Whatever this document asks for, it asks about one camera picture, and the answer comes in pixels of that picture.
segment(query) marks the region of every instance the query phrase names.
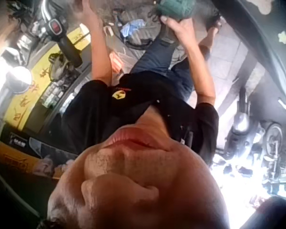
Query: lips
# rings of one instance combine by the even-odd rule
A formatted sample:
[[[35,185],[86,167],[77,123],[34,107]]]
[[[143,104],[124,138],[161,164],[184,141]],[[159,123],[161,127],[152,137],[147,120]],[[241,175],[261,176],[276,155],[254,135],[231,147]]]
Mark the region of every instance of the lips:
[[[164,150],[163,145],[156,139],[145,131],[135,127],[125,127],[117,130],[104,142],[103,147],[107,148],[116,144],[127,144],[127,142],[135,143],[146,148]]]

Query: hand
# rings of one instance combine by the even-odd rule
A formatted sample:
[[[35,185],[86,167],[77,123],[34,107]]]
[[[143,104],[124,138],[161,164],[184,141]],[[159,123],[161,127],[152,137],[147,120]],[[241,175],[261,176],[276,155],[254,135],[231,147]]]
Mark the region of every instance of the hand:
[[[161,21],[175,32],[178,40],[185,49],[188,50],[193,45],[197,45],[192,18],[177,22],[172,18],[161,16]]]
[[[92,10],[90,0],[76,0],[75,1],[76,13],[75,16],[81,21],[90,31],[102,28],[102,20]]]

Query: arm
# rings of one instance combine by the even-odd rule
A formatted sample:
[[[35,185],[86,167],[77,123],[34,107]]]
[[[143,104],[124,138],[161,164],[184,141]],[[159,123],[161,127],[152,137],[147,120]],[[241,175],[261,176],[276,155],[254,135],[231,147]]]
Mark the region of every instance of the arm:
[[[193,20],[186,19],[178,23],[174,19],[161,17],[163,23],[167,24],[176,34],[188,56],[190,71],[197,92],[197,105],[200,103],[215,103],[215,88],[213,79],[205,64],[204,57],[198,47]]]
[[[110,86],[112,67],[102,29],[102,21],[92,11],[89,0],[82,0],[81,21],[87,26],[91,35],[92,80],[101,80]]]

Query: handlebar grip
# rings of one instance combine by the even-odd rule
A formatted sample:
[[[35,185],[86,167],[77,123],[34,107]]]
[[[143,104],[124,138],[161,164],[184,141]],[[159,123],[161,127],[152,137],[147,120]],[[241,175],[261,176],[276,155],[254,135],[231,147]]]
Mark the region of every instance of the handlebar grip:
[[[59,42],[58,46],[62,53],[66,56],[67,60],[70,61],[75,68],[78,68],[82,64],[82,58],[79,51],[74,47],[72,42],[67,36],[63,36]]]

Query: black t-shirt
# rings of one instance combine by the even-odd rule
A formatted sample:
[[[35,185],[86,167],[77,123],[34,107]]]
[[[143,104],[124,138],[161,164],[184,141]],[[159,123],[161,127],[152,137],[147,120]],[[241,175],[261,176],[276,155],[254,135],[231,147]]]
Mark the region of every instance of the black t-shirt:
[[[169,79],[153,72],[127,74],[113,87],[98,80],[86,83],[67,108],[62,125],[80,154],[121,126],[134,124],[151,105],[163,117],[170,137],[210,165],[218,134],[217,111],[207,103],[193,109]]]

